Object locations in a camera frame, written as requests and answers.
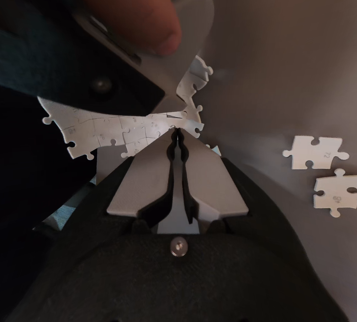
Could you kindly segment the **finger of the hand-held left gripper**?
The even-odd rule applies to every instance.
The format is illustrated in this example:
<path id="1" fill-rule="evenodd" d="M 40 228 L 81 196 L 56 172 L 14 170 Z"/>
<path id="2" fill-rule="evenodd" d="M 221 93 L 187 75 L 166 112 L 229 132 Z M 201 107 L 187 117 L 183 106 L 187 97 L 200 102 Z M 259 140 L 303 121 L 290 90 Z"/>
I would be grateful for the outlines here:
<path id="1" fill-rule="evenodd" d="M 164 96 L 152 113 L 181 112 L 185 110 L 187 103 L 178 95 Z"/>

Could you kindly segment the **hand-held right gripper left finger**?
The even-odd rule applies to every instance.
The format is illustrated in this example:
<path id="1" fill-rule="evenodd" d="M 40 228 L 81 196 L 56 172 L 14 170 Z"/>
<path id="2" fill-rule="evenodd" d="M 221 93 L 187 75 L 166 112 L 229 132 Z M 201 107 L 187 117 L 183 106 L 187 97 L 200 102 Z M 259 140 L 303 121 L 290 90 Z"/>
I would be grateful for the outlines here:
<path id="1" fill-rule="evenodd" d="M 156 226 L 172 209 L 173 160 L 177 128 L 137 153 L 110 202 L 107 213 L 144 220 Z"/>

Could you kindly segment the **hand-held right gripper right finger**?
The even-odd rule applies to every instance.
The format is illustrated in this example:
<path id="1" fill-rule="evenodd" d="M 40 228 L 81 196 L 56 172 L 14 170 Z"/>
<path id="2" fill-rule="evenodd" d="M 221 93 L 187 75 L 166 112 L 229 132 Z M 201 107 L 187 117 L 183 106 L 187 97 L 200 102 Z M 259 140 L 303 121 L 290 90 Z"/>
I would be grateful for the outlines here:
<path id="1" fill-rule="evenodd" d="M 246 216 L 244 202 L 221 156 L 186 130 L 178 129 L 182 191 L 188 222 L 205 233 L 213 221 Z"/>

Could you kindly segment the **partly built puzzle ball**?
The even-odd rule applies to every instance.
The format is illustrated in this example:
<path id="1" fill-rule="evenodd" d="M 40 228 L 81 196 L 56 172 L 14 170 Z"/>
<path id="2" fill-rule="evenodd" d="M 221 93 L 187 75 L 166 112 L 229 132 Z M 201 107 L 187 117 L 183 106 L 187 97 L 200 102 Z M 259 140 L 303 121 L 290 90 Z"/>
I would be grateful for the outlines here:
<path id="1" fill-rule="evenodd" d="M 74 108 L 38 97 L 38 101 L 48 116 L 42 119 L 44 124 L 56 123 L 64 142 L 74 143 L 67 150 L 71 158 L 86 156 L 92 160 L 92 151 L 111 146 L 125 145 L 127 152 L 123 158 L 136 155 L 153 141 L 172 128 L 182 128 L 195 138 L 199 138 L 204 124 L 199 113 L 201 105 L 196 106 L 193 96 L 209 82 L 213 69 L 196 56 L 188 71 L 181 79 L 177 94 L 186 107 L 183 111 L 164 112 L 143 116 L 113 116 Z"/>

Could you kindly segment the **white puzzle piece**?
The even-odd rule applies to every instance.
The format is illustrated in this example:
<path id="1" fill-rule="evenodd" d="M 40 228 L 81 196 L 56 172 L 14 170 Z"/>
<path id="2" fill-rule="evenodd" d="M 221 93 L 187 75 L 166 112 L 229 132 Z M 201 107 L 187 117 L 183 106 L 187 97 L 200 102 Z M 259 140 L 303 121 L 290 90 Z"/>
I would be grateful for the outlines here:
<path id="1" fill-rule="evenodd" d="M 292 156 L 292 169 L 307 169 L 306 162 L 313 163 L 313 169 L 330 169 L 335 157 L 349 159 L 346 152 L 339 152 L 342 138 L 319 137 L 319 143 L 312 144 L 313 136 L 295 136 L 291 150 L 284 150 L 284 157 Z"/>
<path id="2" fill-rule="evenodd" d="M 339 208 L 356 209 L 356 193 L 348 191 L 349 188 L 357 188 L 357 175 L 345 175 L 345 170 L 338 168 L 334 176 L 320 177 L 316 179 L 314 191 L 322 191 L 322 195 L 313 196 L 315 209 L 329 209 L 332 217 L 340 217 Z"/>

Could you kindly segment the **person's left hand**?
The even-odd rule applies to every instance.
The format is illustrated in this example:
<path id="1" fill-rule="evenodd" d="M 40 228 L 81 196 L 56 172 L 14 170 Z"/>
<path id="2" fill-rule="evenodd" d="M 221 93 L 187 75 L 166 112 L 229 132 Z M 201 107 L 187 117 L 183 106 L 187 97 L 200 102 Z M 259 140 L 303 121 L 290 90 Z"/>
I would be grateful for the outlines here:
<path id="1" fill-rule="evenodd" d="M 159 56 L 173 54 L 181 26 L 171 0 L 83 0 L 129 43 Z"/>

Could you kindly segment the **person's dark-clothed torso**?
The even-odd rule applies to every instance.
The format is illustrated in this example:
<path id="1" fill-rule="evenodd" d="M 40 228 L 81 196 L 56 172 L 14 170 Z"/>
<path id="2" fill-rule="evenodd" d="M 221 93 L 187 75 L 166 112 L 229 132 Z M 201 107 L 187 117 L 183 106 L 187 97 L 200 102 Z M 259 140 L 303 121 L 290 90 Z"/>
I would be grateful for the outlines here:
<path id="1" fill-rule="evenodd" d="M 96 174 L 94 159 L 72 159 L 55 124 L 32 96 L 0 89 L 0 320 L 41 270 L 52 239 L 33 230 Z"/>

